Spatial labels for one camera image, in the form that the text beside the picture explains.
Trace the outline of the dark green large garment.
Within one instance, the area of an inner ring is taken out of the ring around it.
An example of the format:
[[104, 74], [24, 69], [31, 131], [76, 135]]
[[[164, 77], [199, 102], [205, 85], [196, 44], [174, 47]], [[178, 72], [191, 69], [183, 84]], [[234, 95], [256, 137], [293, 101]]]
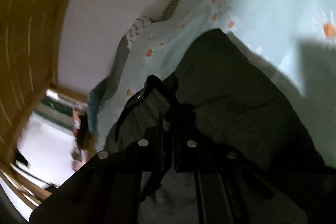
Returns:
[[149, 76], [126, 103], [105, 146], [122, 151], [169, 125], [168, 137], [214, 141], [270, 176], [306, 214], [308, 223], [335, 223], [335, 172], [284, 94], [221, 30], [199, 36], [169, 77]]

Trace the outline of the teal cushion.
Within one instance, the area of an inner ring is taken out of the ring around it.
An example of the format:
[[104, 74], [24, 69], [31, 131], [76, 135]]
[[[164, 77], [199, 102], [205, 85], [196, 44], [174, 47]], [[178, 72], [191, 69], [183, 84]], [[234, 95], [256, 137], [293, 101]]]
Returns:
[[91, 134], [96, 133], [97, 115], [101, 109], [102, 98], [106, 91], [108, 79], [100, 81], [89, 93], [87, 98], [87, 120]]

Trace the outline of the grey blanket strip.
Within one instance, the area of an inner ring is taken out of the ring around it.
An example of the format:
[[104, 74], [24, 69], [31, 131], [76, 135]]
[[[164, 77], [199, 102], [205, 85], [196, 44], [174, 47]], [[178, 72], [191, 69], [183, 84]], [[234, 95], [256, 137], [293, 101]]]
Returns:
[[129, 40], [124, 35], [118, 44], [112, 68], [107, 77], [105, 93], [101, 100], [101, 107], [104, 107], [106, 101], [111, 99], [117, 91], [127, 57], [130, 53], [128, 42]]

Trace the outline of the light daisy-print bed sheet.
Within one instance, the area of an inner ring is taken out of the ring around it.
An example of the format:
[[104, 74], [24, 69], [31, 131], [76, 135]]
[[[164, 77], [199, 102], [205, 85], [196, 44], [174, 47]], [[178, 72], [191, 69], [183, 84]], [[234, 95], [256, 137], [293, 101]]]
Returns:
[[335, 0], [180, 0], [169, 20], [135, 21], [114, 96], [97, 115], [96, 148], [147, 76], [167, 77], [202, 33], [221, 29], [290, 100], [335, 166]]

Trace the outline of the wooden bed frame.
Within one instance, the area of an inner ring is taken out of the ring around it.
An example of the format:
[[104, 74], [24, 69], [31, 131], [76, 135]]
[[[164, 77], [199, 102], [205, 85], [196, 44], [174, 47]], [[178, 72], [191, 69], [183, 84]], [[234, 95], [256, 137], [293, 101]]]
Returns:
[[1, 0], [1, 179], [30, 209], [49, 192], [13, 169], [34, 108], [58, 83], [59, 44], [70, 0]]

